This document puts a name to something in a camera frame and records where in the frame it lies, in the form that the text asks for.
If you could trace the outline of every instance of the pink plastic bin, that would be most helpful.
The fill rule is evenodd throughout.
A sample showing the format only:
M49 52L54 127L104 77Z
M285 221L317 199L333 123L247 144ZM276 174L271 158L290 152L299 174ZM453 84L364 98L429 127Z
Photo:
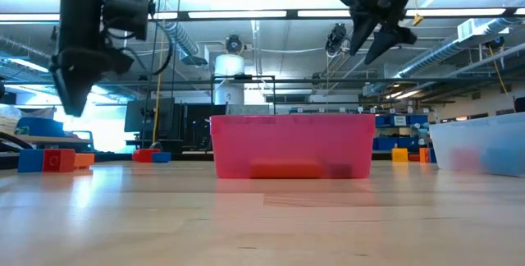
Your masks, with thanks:
M375 116L214 116L220 178L367 178Z

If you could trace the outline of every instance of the metal duct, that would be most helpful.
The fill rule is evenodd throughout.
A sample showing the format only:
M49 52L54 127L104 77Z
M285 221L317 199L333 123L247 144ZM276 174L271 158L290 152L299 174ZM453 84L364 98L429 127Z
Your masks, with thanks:
M392 78L407 78L413 76L421 70L444 61L467 48L491 41L498 36L499 32L508 26L520 23L521 19L518 18L498 18L491 20L485 24L484 35L465 39L464 41L459 41L457 38L447 39L439 48L434 48L405 63L398 68L399 73ZM386 86L388 86L387 83L369 85L366 92L369 94L380 94Z
M199 46L188 36L184 27L178 25L178 22L167 23L165 28L186 56L194 56L199 52Z

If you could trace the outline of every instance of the wooden tabletop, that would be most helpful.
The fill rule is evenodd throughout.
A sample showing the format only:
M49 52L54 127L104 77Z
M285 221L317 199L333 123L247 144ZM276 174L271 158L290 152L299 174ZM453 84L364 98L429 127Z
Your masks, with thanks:
M0 171L0 264L525 265L525 180L375 162L362 180L221 180L213 163Z

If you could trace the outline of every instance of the blue block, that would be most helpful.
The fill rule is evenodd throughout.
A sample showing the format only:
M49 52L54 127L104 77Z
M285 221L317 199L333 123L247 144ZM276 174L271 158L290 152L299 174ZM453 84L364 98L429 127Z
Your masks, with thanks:
M377 149L391 151L397 143L397 138L379 137L377 138Z
M18 172L41 172L43 149L22 149L18 157Z
M437 163L436 151L433 148L430 148L430 162Z
M400 137L398 138L398 148L414 147L417 142L418 140L416 138Z
M154 163L169 163L171 161L171 153L157 152L151 155L151 159Z

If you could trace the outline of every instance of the clear plastic bin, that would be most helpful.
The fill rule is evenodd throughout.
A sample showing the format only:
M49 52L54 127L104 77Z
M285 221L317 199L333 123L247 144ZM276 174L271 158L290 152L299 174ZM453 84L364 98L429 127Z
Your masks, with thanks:
M437 164L525 177L525 112L430 126Z
M220 178L366 178L375 116L215 116Z

